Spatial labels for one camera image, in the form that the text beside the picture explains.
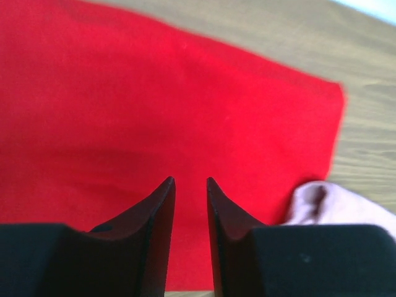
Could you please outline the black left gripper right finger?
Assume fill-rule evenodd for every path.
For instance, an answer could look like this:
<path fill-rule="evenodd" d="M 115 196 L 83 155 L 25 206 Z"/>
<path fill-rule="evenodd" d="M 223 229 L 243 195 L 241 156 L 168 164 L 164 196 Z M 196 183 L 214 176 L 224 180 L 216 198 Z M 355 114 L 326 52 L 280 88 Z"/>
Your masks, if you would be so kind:
<path fill-rule="evenodd" d="M 376 225 L 267 226 L 207 180 L 216 296 L 394 296 L 395 242 Z"/>

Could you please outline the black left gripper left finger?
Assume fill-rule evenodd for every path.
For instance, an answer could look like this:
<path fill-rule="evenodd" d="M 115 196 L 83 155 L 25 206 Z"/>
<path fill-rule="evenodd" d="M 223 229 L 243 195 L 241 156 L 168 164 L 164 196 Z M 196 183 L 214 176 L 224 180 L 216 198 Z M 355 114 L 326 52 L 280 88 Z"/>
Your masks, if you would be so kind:
<path fill-rule="evenodd" d="M 89 232 L 58 223 L 1 226 L 2 296 L 163 296 L 176 185 Z"/>

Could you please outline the dusty pink graphic t-shirt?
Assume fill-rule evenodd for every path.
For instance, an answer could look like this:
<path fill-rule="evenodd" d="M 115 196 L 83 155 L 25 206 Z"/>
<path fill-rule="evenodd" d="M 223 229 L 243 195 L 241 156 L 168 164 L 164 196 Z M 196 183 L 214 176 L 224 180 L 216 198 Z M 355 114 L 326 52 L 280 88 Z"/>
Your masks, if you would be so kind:
<path fill-rule="evenodd" d="M 395 237 L 395 214 L 334 183 L 314 181 L 298 187 L 285 225 L 377 225 Z"/>

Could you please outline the red t-shirt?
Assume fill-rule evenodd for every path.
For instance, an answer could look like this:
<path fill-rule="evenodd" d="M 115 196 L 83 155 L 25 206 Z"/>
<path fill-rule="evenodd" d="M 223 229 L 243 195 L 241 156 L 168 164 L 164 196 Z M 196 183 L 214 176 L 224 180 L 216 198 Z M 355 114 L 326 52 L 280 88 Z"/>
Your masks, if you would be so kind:
<path fill-rule="evenodd" d="M 339 84 L 150 17 L 82 1 L 1 2 L 1 221 L 88 230 L 166 177 L 166 288 L 213 288 L 206 180 L 264 223 L 324 179 Z"/>

